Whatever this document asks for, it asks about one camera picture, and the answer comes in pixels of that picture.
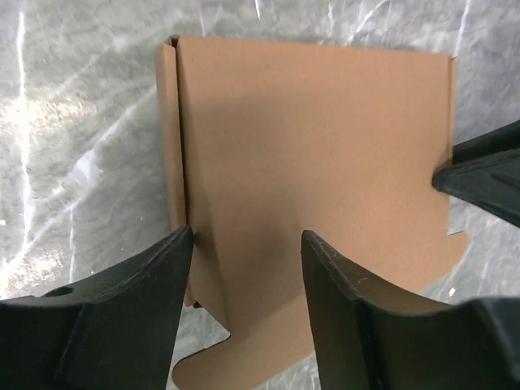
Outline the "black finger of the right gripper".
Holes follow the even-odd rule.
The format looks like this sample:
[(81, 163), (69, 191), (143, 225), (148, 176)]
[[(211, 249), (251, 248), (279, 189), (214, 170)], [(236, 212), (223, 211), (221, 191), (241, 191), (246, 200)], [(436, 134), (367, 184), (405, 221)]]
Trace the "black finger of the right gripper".
[(519, 225), (519, 122), (453, 147), (432, 187)]

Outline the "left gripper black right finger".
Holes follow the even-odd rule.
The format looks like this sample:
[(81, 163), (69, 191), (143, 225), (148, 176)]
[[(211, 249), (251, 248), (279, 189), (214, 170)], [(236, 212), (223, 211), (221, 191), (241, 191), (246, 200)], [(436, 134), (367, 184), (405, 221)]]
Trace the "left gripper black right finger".
[(519, 301), (457, 305), (397, 287), (315, 232), (301, 260), (324, 389), (516, 389)]

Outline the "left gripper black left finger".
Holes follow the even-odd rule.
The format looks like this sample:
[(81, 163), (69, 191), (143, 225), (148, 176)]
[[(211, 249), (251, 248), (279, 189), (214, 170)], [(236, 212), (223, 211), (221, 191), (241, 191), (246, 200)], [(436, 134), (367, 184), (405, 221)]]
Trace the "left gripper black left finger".
[(2, 301), (2, 388), (164, 389), (192, 252), (181, 227), (95, 275)]

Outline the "brown cardboard box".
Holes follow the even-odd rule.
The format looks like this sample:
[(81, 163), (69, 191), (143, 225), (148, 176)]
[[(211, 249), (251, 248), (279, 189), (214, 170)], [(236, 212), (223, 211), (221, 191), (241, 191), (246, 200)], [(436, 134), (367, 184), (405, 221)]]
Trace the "brown cardboard box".
[(179, 361), (176, 387), (253, 389), (313, 352), (305, 230), (411, 292), (465, 253), (431, 186), (453, 153), (454, 58), (183, 36), (155, 74), (171, 224), (195, 235), (184, 301), (230, 334)]

